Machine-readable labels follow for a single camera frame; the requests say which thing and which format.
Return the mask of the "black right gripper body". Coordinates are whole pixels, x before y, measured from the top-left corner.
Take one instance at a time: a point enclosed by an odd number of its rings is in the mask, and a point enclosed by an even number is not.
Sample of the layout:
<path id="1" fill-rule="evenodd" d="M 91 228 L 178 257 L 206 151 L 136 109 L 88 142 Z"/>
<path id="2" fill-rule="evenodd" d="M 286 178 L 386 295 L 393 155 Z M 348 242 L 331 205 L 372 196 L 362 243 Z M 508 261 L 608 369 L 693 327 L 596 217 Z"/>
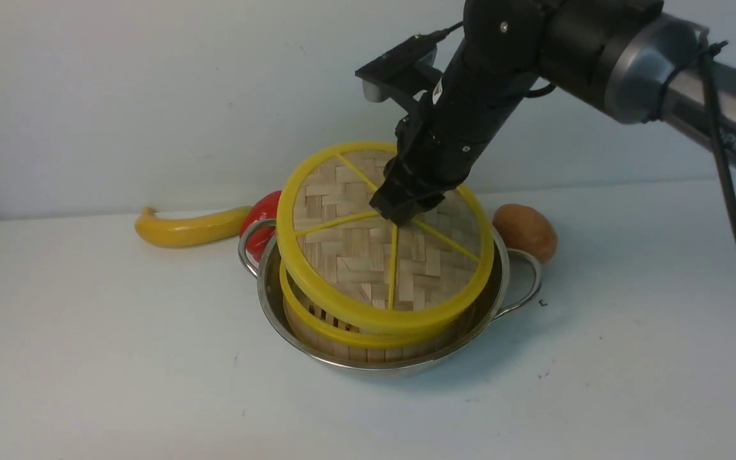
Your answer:
<path id="1" fill-rule="evenodd" d="M 426 96 L 420 125 L 407 133 L 395 183 L 409 192 L 444 192 L 465 181 L 489 143 L 539 79 L 532 71 L 494 69 L 464 37 Z"/>

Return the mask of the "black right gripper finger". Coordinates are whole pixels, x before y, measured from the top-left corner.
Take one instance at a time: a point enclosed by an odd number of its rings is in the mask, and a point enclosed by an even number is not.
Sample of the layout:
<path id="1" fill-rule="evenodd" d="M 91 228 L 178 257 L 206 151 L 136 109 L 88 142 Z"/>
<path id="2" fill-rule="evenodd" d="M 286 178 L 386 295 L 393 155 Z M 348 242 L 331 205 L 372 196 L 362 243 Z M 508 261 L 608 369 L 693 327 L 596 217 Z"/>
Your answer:
<path id="1" fill-rule="evenodd" d="M 370 205 L 386 220 L 411 221 L 426 212 L 422 200 L 426 188 L 402 160 L 386 163 L 385 180 L 370 200 Z"/>
<path id="2" fill-rule="evenodd" d="M 437 207 L 444 200 L 449 187 L 422 187 L 414 185 L 386 186 L 386 219 L 403 226 L 421 213 Z"/>

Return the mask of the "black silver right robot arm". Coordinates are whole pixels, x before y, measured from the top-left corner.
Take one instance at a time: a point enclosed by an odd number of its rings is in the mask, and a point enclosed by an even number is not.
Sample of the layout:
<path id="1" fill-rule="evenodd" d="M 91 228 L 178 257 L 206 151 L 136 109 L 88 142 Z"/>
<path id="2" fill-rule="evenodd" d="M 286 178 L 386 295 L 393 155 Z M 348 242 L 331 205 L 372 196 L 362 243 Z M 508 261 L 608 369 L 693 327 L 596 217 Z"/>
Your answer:
<path id="1" fill-rule="evenodd" d="M 406 116 L 397 155 L 370 205 L 406 224 L 467 179 L 515 108 L 560 88 L 623 125 L 662 121 L 736 168 L 736 68 L 716 62 L 701 24 L 662 1 L 467 1 L 464 38 L 433 67 L 452 32 L 416 34 L 356 71 L 371 102 Z"/>

